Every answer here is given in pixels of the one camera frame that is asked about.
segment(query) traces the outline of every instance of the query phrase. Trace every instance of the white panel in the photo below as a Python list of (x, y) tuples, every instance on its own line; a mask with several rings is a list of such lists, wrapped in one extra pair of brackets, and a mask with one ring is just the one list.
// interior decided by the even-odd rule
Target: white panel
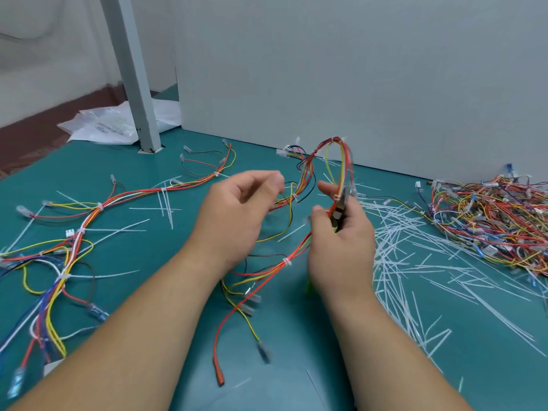
[(548, 0), (179, 0), (184, 127), (357, 163), (548, 178)]

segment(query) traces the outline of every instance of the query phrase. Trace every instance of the metal post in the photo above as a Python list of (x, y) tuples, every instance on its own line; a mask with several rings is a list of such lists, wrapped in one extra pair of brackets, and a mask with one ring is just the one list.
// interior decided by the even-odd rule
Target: metal post
[(162, 149), (131, 0), (101, 0), (108, 32), (141, 142), (141, 151)]

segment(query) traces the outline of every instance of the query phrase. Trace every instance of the plastic bag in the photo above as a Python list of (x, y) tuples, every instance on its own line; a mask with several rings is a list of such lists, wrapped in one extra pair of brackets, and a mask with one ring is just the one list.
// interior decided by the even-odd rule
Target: plastic bag
[[(153, 99), (152, 105), (159, 132), (181, 125), (181, 110), (178, 101)], [(69, 141), (133, 144), (139, 139), (127, 101), (117, 107), (81, 110), (72, 120), (58, 124), (58, 127), (70, 134)]]

